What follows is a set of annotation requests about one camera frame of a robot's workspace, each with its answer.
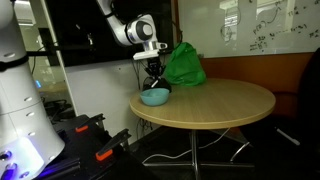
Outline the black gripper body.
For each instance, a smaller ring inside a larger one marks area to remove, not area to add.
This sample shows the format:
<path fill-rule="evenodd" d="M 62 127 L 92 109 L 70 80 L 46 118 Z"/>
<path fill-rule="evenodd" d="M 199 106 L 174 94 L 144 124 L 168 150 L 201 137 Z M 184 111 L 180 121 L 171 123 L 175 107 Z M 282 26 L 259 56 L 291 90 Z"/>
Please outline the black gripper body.
<path fill-rule="evenodd" d="M 145 71 L 148 75 L 155 79 L 159 79 L 164 73 L 165 65 L 163 65 L 159 58 L 149 58 L 147 60 L 147 67 Z"/>

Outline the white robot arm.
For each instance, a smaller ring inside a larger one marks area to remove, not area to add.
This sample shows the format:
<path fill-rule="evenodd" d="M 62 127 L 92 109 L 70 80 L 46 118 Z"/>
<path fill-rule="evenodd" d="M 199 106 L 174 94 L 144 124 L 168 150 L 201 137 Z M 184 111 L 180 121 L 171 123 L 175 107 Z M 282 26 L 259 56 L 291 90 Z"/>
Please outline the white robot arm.
<path fill-rule="evenodd" d="M 114 39 L 121 46 L 141 44 L 143 51 L 135 53 L 133 59 L 136 61 L 146 60 L 149 66 L 147 73 L 154 79 L 159 79 L 163 69 L 158 68 L 155 70 L 151 68 L 151 65 L 161 65 L 159 52 L 166 49 L 168 45 L 158 41 L 153 17 L 150 14 L 141 14 L 128 23 L 123 23 L 115 15 L 112 1 L 96 0 L 104 19 L 112 30 Z"/>

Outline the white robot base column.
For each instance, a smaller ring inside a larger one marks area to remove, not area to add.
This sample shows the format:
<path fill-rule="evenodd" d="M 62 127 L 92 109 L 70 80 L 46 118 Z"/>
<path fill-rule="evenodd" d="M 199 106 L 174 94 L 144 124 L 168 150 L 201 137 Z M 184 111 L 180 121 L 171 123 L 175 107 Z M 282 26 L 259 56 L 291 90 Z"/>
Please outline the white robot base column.
<path fill-rule="evenodd" d="M 0 177 L 32 180 L 63 150 L 31 74 L 14 11 L 0 0 Z"/>

